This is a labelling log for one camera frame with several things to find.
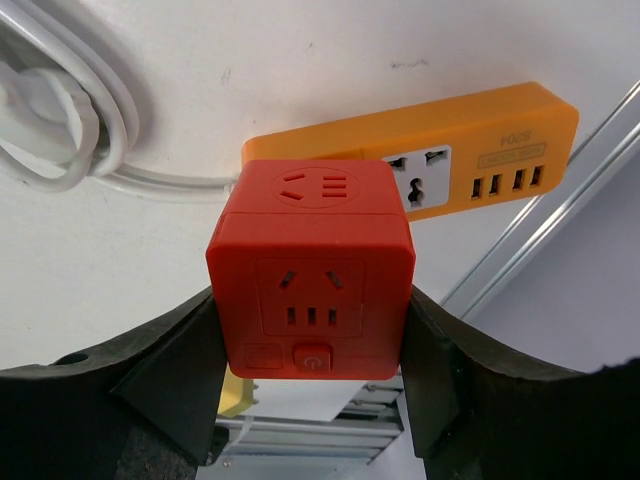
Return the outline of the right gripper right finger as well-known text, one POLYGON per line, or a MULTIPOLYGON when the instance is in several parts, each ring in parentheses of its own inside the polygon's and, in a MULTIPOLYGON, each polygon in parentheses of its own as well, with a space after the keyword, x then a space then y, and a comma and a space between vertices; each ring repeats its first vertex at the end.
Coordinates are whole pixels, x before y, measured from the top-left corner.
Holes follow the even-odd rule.
POLYGON ((635 479, 639 363, 593 373, 519 352, 420 290, 401 355, 415 455, 430 479, 635 479))

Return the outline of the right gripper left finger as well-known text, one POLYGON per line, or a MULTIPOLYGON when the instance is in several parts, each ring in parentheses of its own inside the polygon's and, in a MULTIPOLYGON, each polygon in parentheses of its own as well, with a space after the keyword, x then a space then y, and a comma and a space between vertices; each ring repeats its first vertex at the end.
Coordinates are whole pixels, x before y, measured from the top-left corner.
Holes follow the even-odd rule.
POLYGON ((226 445, 210 291, 50 365, 1 373, 5 479, 192 479, 226 445))

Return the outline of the red cube socket adapter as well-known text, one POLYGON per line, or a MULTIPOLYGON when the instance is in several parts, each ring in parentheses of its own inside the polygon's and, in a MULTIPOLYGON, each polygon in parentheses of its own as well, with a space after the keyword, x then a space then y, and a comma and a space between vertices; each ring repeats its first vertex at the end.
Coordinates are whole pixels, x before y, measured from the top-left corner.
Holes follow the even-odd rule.
POLYGON ((385 162, 249 162, 206 261, 235 375, 396 374, 416 255, 385 162))

